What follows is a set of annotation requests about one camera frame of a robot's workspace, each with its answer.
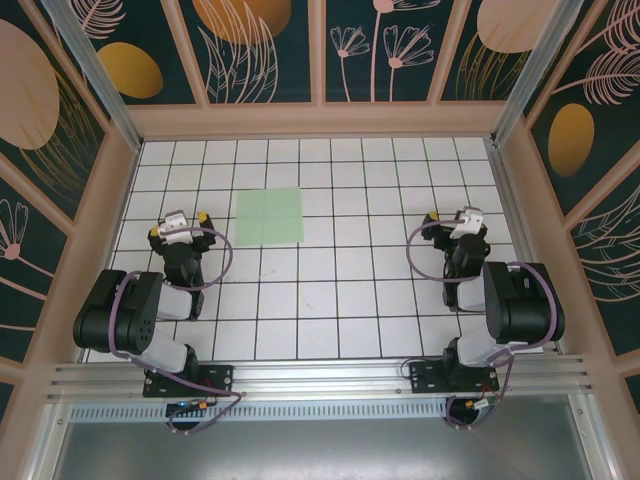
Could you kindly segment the green square paper sheet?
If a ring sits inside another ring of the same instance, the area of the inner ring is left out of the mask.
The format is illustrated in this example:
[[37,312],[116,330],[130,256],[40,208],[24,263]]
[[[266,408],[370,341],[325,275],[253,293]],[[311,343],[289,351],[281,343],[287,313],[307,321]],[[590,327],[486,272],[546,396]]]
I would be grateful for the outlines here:
[[300,188],[245,190],[237,194],[235,247],[264,247],[303,241]]

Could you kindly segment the grey metal sheet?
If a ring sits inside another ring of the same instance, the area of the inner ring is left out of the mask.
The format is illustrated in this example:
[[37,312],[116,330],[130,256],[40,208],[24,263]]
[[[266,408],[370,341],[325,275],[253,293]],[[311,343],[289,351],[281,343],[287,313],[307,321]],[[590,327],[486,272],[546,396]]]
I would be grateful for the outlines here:
[[159,424],[73,424],[54,480],[608,480],[576,429],[438,419],[228,422],[194,436]]

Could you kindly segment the aluminium side rail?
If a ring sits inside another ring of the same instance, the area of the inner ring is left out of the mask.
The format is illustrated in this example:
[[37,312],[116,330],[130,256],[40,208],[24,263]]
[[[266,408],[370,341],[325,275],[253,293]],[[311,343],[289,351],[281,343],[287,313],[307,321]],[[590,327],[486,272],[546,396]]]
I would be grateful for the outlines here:
[[487,151],[516,252],[514,260],[490,258],[484,267],[488,330],[513,352],[536,349],[562,338],[564,312],[546,267],[534,260],[502,155],[492,146]]

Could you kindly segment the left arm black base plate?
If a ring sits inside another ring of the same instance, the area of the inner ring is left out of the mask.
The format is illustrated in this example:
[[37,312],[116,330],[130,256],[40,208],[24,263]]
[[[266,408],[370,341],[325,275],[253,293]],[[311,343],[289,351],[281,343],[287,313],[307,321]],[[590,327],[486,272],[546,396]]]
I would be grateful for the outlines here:
[[[175,373],[175,376],[189,383],[209,389],[224,390],[225,396],[232,388],[234,368],[231,365],[200,365],[191,373]],[[144,371],[144,398],[186,398],[213,396],[213,393],[192,388],[184,383],[167,378],[165,375]]]

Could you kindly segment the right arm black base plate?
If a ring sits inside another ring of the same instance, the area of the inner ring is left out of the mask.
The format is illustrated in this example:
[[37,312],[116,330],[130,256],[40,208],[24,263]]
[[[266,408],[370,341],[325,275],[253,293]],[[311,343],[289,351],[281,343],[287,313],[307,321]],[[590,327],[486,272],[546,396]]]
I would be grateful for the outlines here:
[[482,393],[500,388],[497,373],[487,367],[446,365],[438,361],[409,364],[409,379],[413,393]]

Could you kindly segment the aluminium frame post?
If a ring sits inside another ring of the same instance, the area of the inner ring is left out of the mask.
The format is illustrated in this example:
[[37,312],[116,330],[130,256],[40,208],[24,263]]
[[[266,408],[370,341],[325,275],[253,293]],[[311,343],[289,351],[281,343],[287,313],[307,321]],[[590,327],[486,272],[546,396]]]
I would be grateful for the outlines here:
[[554,6],[491,131],[490,145],[496,150],[500,149],[510,136],[573,25],[579,24],[577,19],[584,3],[590,8],[593,1],[558,0]]
[[52,22],[87,75],[89,83],[94,87],[98,98],[109,112],[111,120],[118,128],[127,145],[138,154],[141,147],[141,137],[129,115],[127,107],[89,38],[83,32],[72,8],[66,0],[42,0],[42,4]]

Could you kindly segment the aluminium mounting rail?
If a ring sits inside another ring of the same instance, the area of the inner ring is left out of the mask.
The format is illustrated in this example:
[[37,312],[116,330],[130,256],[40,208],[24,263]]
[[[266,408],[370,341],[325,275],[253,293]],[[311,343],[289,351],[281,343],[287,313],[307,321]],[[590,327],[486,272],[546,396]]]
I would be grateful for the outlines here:
[[[232,389],[249,401],[408,398],[408,365],[401,359],[243,361],[234,364]],[[510,395],[589,394],[592,382],[577,355],[518,355],[505,382]],[[44,387],[58,402],[125,402],[142,398],[143,370],[126,362],[59,364]]]

